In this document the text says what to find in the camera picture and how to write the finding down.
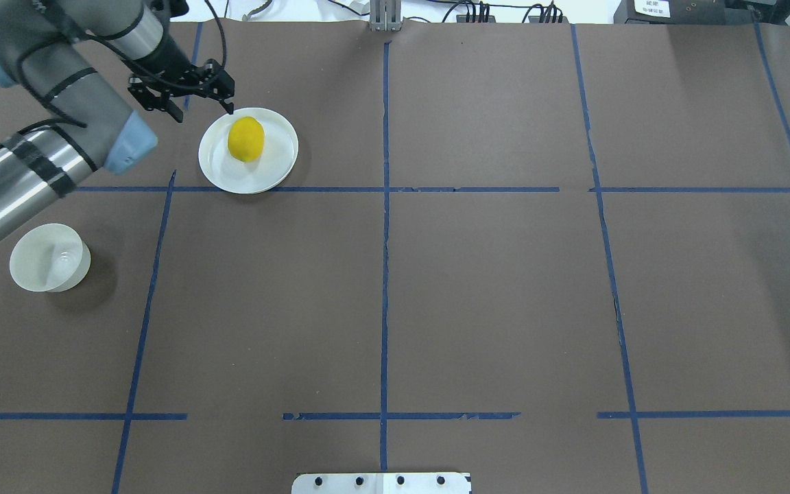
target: table surface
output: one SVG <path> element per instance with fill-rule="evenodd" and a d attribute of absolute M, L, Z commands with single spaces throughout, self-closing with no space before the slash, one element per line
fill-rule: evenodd
<path fill-rule="evenodd" d="M 217 191 L 194 97 L 0 243 L 0 492 L 790 492 L 790 28 L 226 30 L 297 165 Z M 0 89 L 0 140 L 44 116 Z M 61 294 L 8 273 L 46 222 L 93 256 Z"/>

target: robotic arm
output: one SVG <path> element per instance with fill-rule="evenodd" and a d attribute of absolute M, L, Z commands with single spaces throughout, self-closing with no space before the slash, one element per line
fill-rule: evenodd
<path fill-rule="evenodd" d="M 118 54 L 132 72 L 129 92 L 145 110 L 181 122 L 171 99 L 192 94 L 232 113 L 217 16 L 222 65 L 191 65 L 167 33 L 170 17 L 187 10 L 185 0 L 0 0 L 0 86 L 19 82 L 52 115 L 0 145 L 0 240 L 92 172 L 126 172 L 157 144 L 72 44 L 94 40 Z"/>

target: yellow object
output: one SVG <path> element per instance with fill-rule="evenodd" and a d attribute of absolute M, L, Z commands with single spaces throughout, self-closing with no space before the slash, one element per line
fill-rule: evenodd
<path fill-rule="evenodd" d="M 228 134 L 228 151 L 244 162 L 257 160 L 264 150 L 264 127 L 252 117 L 233 122 Z"/>

